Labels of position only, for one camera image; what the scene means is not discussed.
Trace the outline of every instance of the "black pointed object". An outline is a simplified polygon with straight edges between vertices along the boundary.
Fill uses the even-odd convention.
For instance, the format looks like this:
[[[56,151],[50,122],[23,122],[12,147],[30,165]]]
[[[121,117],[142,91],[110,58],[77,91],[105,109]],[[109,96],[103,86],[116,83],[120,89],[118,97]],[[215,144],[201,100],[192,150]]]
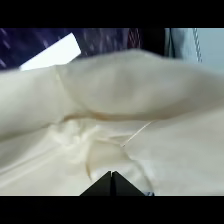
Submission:
[[[80,196],[145,196],[118,172],[108,171]]]

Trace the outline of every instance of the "cream fabric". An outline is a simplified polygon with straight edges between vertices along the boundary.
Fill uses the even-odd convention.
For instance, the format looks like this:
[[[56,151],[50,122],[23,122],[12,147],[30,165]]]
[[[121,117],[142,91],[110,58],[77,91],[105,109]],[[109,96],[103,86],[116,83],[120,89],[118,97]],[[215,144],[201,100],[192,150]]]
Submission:
[[[0,195],[80,195],[109,170],[156,195],[224,194],[223,99],[221,76],[139,51],[3,73]]]

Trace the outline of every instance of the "white cloth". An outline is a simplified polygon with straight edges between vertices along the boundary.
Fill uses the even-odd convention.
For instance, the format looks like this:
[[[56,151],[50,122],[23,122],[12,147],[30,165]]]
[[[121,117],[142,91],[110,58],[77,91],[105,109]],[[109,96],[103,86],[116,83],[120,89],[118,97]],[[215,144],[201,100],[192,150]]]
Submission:
[[[224,194],[223,98],[222,77],[139,51],[1,74],[0,195],[80,195],[109,170]]]

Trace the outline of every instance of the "speckled dark fabric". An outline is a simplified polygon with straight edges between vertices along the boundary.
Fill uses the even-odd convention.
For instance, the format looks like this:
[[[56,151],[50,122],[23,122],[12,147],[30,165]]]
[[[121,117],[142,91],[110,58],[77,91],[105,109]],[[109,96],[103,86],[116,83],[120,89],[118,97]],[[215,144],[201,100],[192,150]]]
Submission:
[[[79,58],[128,48],[129,28],[0,28],[0,69],[19,67],[70,33]]]

